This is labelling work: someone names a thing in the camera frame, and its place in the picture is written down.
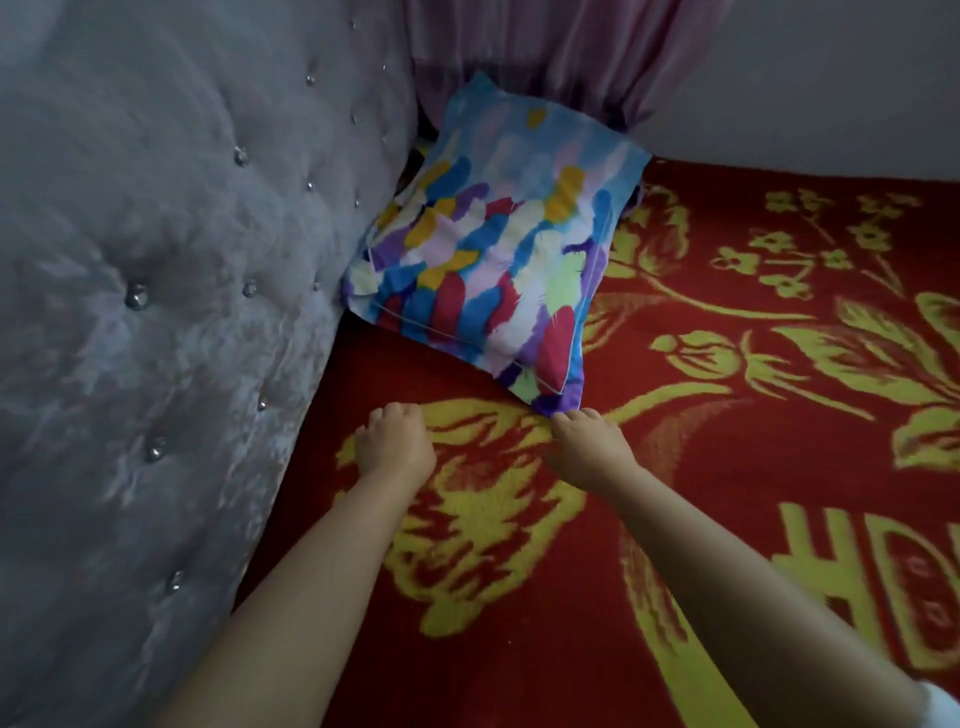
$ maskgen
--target colorful pillow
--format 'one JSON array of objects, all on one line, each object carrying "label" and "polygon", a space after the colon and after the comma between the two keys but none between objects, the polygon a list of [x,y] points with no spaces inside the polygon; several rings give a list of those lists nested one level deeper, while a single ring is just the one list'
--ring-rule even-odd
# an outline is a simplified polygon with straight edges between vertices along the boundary
[{"label": "colorful pillow", "polygon": [[344,277],[369,322],[469,362],[543,414],[583,392],[581,332],[650,156],[477,74]]}]

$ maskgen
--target white wall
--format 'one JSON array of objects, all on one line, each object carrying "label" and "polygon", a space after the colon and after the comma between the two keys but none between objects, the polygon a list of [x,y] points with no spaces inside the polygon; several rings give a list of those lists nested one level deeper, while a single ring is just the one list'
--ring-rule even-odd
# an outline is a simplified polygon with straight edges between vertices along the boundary
[{"label": "white wall", "polygon": [[960,180],[960,0],[738,0],[633,136],[668,158]]}]

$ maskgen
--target red blanket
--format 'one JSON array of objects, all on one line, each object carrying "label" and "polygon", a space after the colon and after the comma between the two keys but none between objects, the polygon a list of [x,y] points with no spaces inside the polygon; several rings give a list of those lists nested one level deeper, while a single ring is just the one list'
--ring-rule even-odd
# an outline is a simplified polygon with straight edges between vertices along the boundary
[{"label": "red blanket", "polygon": [[[960,694],[960,186],[658,160],[585,332],[584,406],[911,673]],[[546,422],[347,316],[248,594],[357,477],[350,433],[425,405],[440,464],[325,725],[752,725]]]}]

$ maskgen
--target upholstered headboard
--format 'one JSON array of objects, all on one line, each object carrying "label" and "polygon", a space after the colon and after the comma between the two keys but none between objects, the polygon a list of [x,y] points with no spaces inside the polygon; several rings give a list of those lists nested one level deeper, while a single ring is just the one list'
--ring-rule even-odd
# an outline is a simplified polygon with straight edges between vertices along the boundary
[{"label": "upholstered headboard", "polygon": [[416,116],[392,0],[0,6],[0,724],[209,644]]}]

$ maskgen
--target white sleeve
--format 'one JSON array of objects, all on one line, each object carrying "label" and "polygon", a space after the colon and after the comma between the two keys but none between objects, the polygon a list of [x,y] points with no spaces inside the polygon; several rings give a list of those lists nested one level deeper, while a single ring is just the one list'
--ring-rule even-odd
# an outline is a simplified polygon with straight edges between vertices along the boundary
[{"label": "white sleeve", "polygon": [[926,688],[926,715],[921,728],[960,728],[960,703],[931,683]]}]

